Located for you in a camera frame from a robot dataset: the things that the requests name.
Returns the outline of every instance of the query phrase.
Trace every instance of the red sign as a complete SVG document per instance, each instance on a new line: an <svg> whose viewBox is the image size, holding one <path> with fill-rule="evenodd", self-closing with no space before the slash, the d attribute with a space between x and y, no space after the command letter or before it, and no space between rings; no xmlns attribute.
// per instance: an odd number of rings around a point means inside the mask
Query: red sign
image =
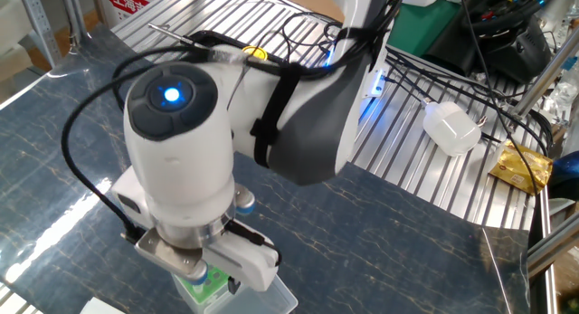
<svg viewBox="0 0 579 314"><path fill-rule="evenodd" d="M148 4L146 0L110 0L110 2L119 10L129 14L134 14Z"/></svg>

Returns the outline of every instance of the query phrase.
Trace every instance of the blue marble surface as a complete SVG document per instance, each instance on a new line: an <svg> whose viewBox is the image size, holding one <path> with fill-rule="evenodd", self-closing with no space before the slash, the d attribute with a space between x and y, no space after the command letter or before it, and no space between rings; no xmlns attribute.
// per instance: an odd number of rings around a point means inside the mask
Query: blue marble surface
<svg viewBox="0 0 579 314"><path fill-rule="evenodd" d="M98 27L0 110L0 277L46 314L79 313L93 296L126 313L190 313L60 151L67 116L130 54ZM129 166L121 123L107 94L71 133L74 159L103 190ZM296 313L529 312L527 232L483 230L352 165L297 187L238 155L234 175L258 200L242 220L283 251Z"/></svg>

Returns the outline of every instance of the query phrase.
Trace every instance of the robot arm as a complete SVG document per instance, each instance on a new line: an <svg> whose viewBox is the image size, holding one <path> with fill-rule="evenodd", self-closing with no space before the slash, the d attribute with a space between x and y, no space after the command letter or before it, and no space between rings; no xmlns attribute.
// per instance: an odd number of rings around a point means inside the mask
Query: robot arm
<svg viewBox="0 0 579 314"><path fill-rule="evenodd" d="M369 24L385 1L335 0L345 27ZM337 58L350 44L345 39L337 45ZM275 128L268 128L276 137L265 146L254 127L280 78L249 70L235 89L241 64L184 62L139 77L124 114L133 166L112 189L128 216L148 229L138 252L193 282L203 281L210 262L257 291L267 290L280 254L269 239L234 221L233 152L263 157L263 165L299 185L331 178L354 145L358 91L370 63L365 56L322 80L300 81ZM254 238L234 233L232 225Z"/></svg>

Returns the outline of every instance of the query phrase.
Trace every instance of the metal pole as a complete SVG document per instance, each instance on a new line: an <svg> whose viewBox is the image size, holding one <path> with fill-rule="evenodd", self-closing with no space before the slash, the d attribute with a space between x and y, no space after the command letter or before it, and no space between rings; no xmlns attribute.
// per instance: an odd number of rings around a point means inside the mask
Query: metal pole
<svg viewBox="0 0 579 314"><path fill-rule="evenodd" d="M561 50L555 55L553 60L536 79L535 84L523 96L517 106L510 111L512 115L519 119L527 116L528 112L535 106L536 102L541 99L549 85L553 83L556 77L561 73L561 66L571 55L575 55L579 49L579 30L575 29L569 39L563 44Z"/></svg>
<svg viewBox="0 0 579 314"><path fill-rule="evenodd" d="M56 39L54 38L54 33L52 33L51 24L48 22L48 18L44 12L43 4L41 0L22 1L38 38L36 39L36 37L33 36L33 41L36 46L38 46L38 49L43 52L48 63L54 68L61 60L62 55L61 50L58 48L58 43L56 43Z"/></svg>
<svg viewBox="0 0 579 314"><path fill-rule="evenodd" d="M579 241L579 233L571 236L569 239L563 243L558 244L553 251L547 253L545 257L539 259L538 261L533 261L528 265L528 278L531 279L535 277L538 273L542 272L546 267L553 264L555 260L564 252L571 250Z"/></svg>
<svg viewBox="0 0 579 314"><path fill-rule="evenodd" d="M79 0L62 0L62 2L64 3L64 9L71 29L71 46L79 46L81 45L82 38L87 33L81 3L79 3Z"/></svg>
<svg viewBox="0 0 579 314"><path fill-rule="evenodd" d="M545 244L549 243L554 238L559 236L570 225L576 224L576 223L579 223L579 213L575 213L575 214L571 215L567 220L565 220L562 224L560 224L554 231L552 231L549 235L547 235L545 238L543 238L538 243L536 243L533 247L531 247L531 249L528 250L527 254L529 256L531 256L537 250L543 248L543 246L545 246Z"/></svg>
<svg viewBox="0 0 579 314"><path fill-rule="evenodd" d="M574 246L574 242L579 239L579 216L574 214L547 237L548 239L544 239L546 242L540 245L538 243L529 250L529 277L541 272L553 263L560 254Z"/></svg>
<svg viewBox="0 0 579 314"><path fill-rule="evenodd" d="M104 23L108 28L111 26L109 25L109 21L107 20L107 16L105 15L105 8L102 0L93 0L95 9L97 10L97 16L99 17L99 21Z"/></svg>

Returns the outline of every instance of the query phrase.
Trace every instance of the blue led light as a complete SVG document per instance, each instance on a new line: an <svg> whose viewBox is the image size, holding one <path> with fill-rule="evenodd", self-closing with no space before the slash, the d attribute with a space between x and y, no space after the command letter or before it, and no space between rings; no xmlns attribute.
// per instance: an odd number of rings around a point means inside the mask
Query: blue led light
<svg viewBox="0 0 579 314"><path fill-rule="evenodd" d="M334 58L334 50L335 49L336 49L336 46L332 46L332 49L330 49L329 52L327 53L327 59L326 59L326 63L324 64L324 67L328 67L332 63L332 58Z"/></svg>
<svg viewBox="0 0 579 314"><path fill-rule="evenodd" d="M380 96L382 94L383 86L380 85L380 81L382 80L383 74L384 70L380 70L374 77L374 84L372 85L372 90L370 91L371 95Z"/></svg>
<svg viewBox="0 0 579 314"><path fill-rule="evenodd" d="M169 102L175 102L181 97L181 92L175 88L169 88L165 90L165 100Z"/></svg>

